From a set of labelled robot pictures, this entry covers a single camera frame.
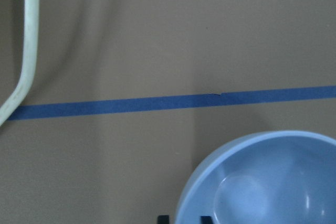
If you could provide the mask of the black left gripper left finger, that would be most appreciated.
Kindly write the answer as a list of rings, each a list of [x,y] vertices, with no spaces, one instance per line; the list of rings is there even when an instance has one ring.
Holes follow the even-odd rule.
[[[170,224],[170,216],[169,215],[159,215],[157,217],[157,224]]]

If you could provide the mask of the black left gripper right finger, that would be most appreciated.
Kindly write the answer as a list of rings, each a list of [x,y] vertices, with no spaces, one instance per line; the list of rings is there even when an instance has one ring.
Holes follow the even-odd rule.
[[[212,224],[211,216],[201,216],[200,220],[201,220],[201,224]]]

